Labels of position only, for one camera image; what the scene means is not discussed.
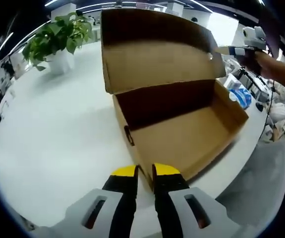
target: cardboard box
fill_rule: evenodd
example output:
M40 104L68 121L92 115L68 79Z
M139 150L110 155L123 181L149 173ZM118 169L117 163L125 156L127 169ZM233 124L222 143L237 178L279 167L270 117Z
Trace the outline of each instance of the cardboard box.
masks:
M209 30L142 9L102 12L106 91L135 163L152 184L152 164L190 179L211 163L248 119L217 80L225 75Z

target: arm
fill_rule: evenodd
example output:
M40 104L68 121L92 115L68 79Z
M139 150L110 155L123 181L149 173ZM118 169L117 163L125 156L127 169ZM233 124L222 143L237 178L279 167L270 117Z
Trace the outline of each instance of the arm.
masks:
M285 63L277 61L265 53L256 52L256 60L260 64L261 74L265 78L270 78L285 87Z

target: ceiling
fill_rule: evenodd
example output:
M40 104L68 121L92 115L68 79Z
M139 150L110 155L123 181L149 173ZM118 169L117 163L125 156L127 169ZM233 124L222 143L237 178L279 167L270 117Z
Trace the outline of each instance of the ceiling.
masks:
M0 43L4 41L10 32L14 32L12 37L0 51L0 59L3 58L24 36L36 27L48 20L51 10L60 7L66 3L72 2L77 7L99 4L103 2L112 2L115 0L57 0L51 5L45 7L45 3L50 0L12 0L0 1ZM157 3L165 5L167 0L138 0L139 2ZM185 3L185 7L196 10L206 11L192 0L179 0ZM211 10L233 18L238 18L241 24L251 26L256 23L242 13L247 13L251 17L259 18L261 4L259 0L206 0L200 1ZM285 0L263 0L267 7L271 9L274 15L280 20L285 28Z

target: box flap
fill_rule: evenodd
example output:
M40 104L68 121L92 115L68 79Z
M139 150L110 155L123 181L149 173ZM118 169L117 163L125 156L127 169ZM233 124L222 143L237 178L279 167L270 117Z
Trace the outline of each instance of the box flap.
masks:
M121 93L225 75L212 33L184 18L143 9L103 10L106 91Z

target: white table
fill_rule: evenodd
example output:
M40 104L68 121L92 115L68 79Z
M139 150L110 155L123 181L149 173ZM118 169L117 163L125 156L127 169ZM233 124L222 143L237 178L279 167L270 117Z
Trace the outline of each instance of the white table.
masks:
M38 226L59 222L69 205L102 187L115 169L132 164L105 92L100 42L76 51L75 61L74 71L57 78L49 69L30 70L12 85L16 96L8 90L0 105L0 191ZM266 119L254 104L236 142L191 186L216 198L238 175ZM153 201L139 183L133 234L159 229L157 222L148 229L140 223L157 220Z

